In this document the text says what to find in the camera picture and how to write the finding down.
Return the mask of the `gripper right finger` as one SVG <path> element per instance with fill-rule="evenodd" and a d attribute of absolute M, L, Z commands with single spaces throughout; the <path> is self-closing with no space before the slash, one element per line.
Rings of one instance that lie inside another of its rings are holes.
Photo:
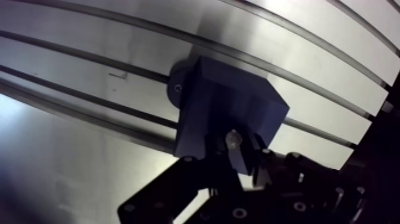
<path fill-rule="evenodd" d="M 230 132 L 225 139 L 242 192 L 225 205 L 209 198 L 189 223 L 359 221 L 366 203 L 363 186 L 299 153 L 277 155 L 257 134 Z"/>

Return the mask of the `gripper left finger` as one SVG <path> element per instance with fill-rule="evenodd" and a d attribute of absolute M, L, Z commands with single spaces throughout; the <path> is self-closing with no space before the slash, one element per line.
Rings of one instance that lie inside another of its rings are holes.
<path fill-rule="evenodd" d="M 210 189 L 212 200 L 226 204 L 242 192 L 238 174 L 232 167 L 226 139 L 205 137 L 203 159 L 184 156 L 117 209 L 121 223 L 172 223 L 201 189 Z"/>

